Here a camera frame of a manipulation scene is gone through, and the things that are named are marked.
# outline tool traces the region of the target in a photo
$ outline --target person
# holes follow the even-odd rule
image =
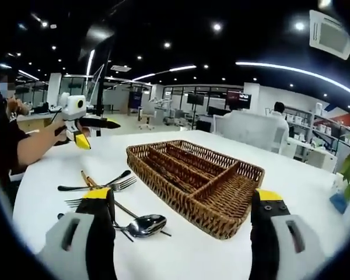
[[[57,142],[67,140],[65,131],[55,135],[55,131],[64,127],[62,119],[52,122],[49,126],[41,129],[38,133],[27,135],[19,129],[16,120],[10,120],[8,108],[13,104],[15,88],[12,83],[12,75],[9,71],[2,74],[0,79],[0,185],[14,204],[15,194],[10,188],[9,171],[26,167],[39,160]],[[22,102],[14,101],[16,111],[23,110]],[[89,136],[89,130],[78,128]]]
[[[1,95],[6,99],[6,115],[9,119],[12,116],[17,115],[28,115],[30,113],[29,108],[22,103],[20,99],[15,97],[16,85],[15,85],[16,75],[11,69],[5,69],[1,72],[0,78],[0,92]]]
[[[289,137],[289,125],[282,115],[284,111],[285,111],[285,105],[282,102],[276,102],[274,105],[274,110],[271,112],[271,117],[277,118],[279,121],[278,128],[283,129],[283,136],[282,136],[283,140],[281,141],[279,153],[282,152],[283,148],[286,145],[286,140]]]

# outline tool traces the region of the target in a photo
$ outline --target fork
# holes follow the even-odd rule
[[[113,191],[121,191],[125,188],[129,187],[130,185],[136,183],[136,177],[132,176],[120,183],[113,183],[113,184],[107,184],[107,185],[91,185],[90,187],[66,187],[64,185],[59,185],[57,189],[59,191],[76,191],[76,190],[89,190],[89,189],[100,189],[100,188],[106,188],[110,187],[113,189]]]

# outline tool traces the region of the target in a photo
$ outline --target white shirt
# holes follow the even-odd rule
[[[281,113],[279,113],[279,112],[272,111],[270,116],[273,117],[273,118],[277,118],[278,119],[278,121],[279,121],[279,127],[278,128],[284,129],[283,141],[281,142],[280,152],[279,152],[279,153],[281,153],[283,148],[286,145],[286,140],[289,138],[289,125],[286,122],[286,120],[284,119],[283,115]]]

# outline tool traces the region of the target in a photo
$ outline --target robotic hand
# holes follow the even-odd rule
[[[65,121],[65,126],[58,129],[55,133],[59,134],[66,128],[66,136],[71,141],[74,141],[76,145],[82,149],[90,149],[90,143],[83,133],[77,128],[77,121],[83,127],[96,127],[96,128],[118,128],[120,127],[113,120],[108,118],[102,118],[93,115],[87,115],[86,97],[84,95],[73,95],[64,92],[60,97],[60,105],[62,106],[62,118]]]

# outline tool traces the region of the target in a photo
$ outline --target white tabletop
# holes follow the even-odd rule
[[[283,196],[292,214],[300,215],[320,237],[326,255],[332,255],[344,239],[341,215],[329,202],[334,175],[252,146],[202,131],[158,132],[91,138],[91,150],[75,144],[52,148],[31,165],[21,182],[13,220],[24,242],[33,252],[45,243],[45,233],[57,222],[57,214],[70,211],[64,200],[83,192],[59,192],[57,186],[84,186],[80,171],[106,183],[128,169],[125,149],[130,145],[184,139],[226,155],[263,167],[262,188]],[[250,216],[229,240],[207,235],[158,198],[141,180],[123,192],[118,202],[137,215],[161,214],[172,237],[157,234],[131,243],[117,232],[114,264],[118,279],[248,279],[251,268]],[[117,222],[132,218],[115,210]]]

